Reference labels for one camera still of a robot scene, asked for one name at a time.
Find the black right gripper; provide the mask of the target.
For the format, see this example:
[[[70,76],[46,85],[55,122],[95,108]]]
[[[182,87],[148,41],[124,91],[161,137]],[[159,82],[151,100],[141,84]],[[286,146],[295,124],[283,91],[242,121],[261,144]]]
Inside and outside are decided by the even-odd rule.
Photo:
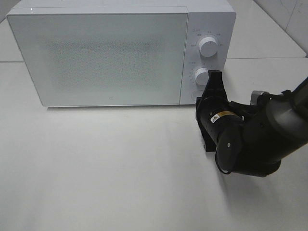
[[[229,108],[222,72],[209,70],[202,97],[196,99],[196,120],[207,152],[241,152],[243,120]]]

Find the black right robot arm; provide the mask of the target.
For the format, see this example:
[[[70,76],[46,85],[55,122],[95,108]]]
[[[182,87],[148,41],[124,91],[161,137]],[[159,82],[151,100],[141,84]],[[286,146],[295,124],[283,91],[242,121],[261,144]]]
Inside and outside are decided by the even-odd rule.
[[[195,116],[220,172],[265,177],[308,142],[308,82],[277,95],[255,90],[241,104],[228,100],[222,73],[212,70]]]

